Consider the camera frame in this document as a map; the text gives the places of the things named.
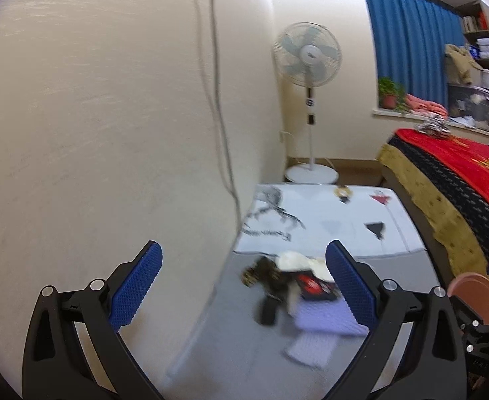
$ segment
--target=purple cloth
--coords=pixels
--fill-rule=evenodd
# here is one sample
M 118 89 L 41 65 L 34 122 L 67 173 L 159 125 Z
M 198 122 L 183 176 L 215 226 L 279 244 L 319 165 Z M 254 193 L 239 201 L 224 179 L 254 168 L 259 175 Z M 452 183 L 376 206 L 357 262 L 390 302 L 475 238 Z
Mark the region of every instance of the purple cloth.
M 301 364 L 323 369 L 340 339 L 339 335 L 328 332 L 303 332 L 286 353 Z
M 330 332 L 339 335 L 367 335 L 366 326 L 358 324 L 343 298 L 336 301 L 300 300 L 295 325 L 302 331 Z

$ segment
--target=electrical cable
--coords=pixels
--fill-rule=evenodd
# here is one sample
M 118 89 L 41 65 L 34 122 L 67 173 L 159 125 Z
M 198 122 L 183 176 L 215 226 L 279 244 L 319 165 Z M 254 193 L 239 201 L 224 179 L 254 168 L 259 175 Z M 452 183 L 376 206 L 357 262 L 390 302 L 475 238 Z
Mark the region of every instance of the electrical cable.
M 213 118 L 214 130 L 215 130 L 215 151 L 217 155 L 217 166 L 220 173 L 220 178 L 222 179 L 222 184 L 228 193 L 232 193 L 227 181 L 226 172 L 224 171 L 224 159 L 222 158 L 222 146 L 220 137 L 220 124 L 217 121 L 217 111 L 215 110 L 213 97 L 211 92 L 209 92 L 209 85 L 207 80 L 207 73 L 205 71 L 205 61 L 203 58 L 203 29 L 202 29 L 202 10 L 200 8 L 200 1 L 193 0 L 194 9 L 196 12 L 196 54 L 198 57 L 198 69 L 200 70 L 200 79 L 202 80 L 202 88 L 205 93 L 205 97 L 208 100 L 209 109 L 211 110 L 211 116 Z
M 219 59 L 219 45 L 218 45 L 218 36 L 217 36 L 217 18 L 215 13 L 214 1 L 215 0 L 209 0 L 211 39 L 212 39 L 212 47 L 213 47 L 213 68 L 214 68 L 213 94 L 211 94 L 211 92 L 209 91 L 207 74 L 205 70 L 205 61 L 203 59 L 203 42 L 202 42 L 203 31 L 202 31 L 202 13 L 200 8 L 200 1 L 193 0 L 193 4 L 196 11 L 195 18 L 196 18 L 198 66 L 200 69 L 200 78 L 202 80 L 202 87 L 209 104 L 209 109 L 211 110 L 211 115 L 213 117 L 214 130 L 215 130 L 215 149 L 217 153 L 217 165 L 220 172 L 220 177 L 222 179 L 222 184 L 224 185 L 226 191 L 232 196 L 235 203 L 236 230 L 238 232 L 241 228 L 241 203 L 238 198 L 237 189 L 235 187 L 235 178 L 233 174 L 232 159 L 229 151 L 227 130 L 226 130 L 224 118 L 222 116 L 222 110 L 220 105 L 220 59 Z
M 287 132 L 286 130 L 280 130 L 280 133 L 290 135 L 293 138 L 293 143 L 296 145 L 295 136 L 291 132 Z M 297 164 L 307 165 L 306 163 L 301 162 L 298 158 L 296 158 L 296 162 Z
M 224 155 L 226 157 L 226 165 L 228 169 L 229 177 L 229 193 L 235 201 L 235 215 L 237 232 L 241 228 L 241 202 L 239 200 L 237 189 L 235 187 L 235 178 L 233 175 L 232 158 L 229 152 L 229 141 L 224 123 L 224 117 L 222 116 L 222 110 L 220 106 L 220 58 L 219 58 L 219 43 L 217 35 L 217 17 L 215 13 L 215 0 L 209 0 L 211 11 L 211 38 L 213 45 L 213 65 L 214 65 L 214 108 L 217 112 L 218 122 L 220 125 L 220 134 L 222 137 L 222 145 L 224 147 Z
M 326 161 L 328 161 L 328 164 L 330 164 L 330 167 L 335 170 L 334 165 L 332 164 L 332 161 L 330 161 L 328 158 L 324 158 Z

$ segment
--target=red logo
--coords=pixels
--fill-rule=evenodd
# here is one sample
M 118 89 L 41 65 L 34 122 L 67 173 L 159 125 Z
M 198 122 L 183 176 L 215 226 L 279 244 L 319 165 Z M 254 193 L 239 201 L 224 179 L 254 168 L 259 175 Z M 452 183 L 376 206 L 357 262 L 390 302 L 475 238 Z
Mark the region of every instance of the red logo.
M 305 291 L 312 294 L 319 294 L 323 291 L 322 287 L 313 279 L 307 275 L 299 275 L 299 280 L 302 281 L 305 286 Z
M 383 204 L 384 206 L 389 202 L 390 196 L 386 196 L 384 193 L 371 195 L 374 200 L 378 203 Z

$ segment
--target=standing fan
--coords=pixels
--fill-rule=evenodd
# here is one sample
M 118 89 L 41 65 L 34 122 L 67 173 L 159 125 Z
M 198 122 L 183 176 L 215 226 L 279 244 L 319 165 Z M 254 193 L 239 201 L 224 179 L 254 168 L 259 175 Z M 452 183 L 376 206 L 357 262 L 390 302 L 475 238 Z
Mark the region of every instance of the standing fan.
M 306 88 L 310 156 L 308 164 L 298 164 L 285 171 L 296 183 L 335 183 L 339 174 L 332 168 L 315 164 L 312 128 L 315 125 L 313 88 L 331 81 L 341 66 L 341 49 L 326 27 L 309 22 L 289 25 L 275 43 L 278 70 L 292 83 Z

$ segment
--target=fan base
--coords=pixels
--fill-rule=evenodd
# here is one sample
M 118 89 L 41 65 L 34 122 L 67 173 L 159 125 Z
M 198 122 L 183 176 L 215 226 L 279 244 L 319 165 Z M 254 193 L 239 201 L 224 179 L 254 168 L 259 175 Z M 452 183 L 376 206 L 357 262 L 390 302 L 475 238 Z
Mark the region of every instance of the fan base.
M 298 164 L 285 170 L 285 177 L 294 183 L 317 183 L 329 185 L 337 182 L 339 173 L 325 165 L 314 164 L 310 169 L 309 164 Z

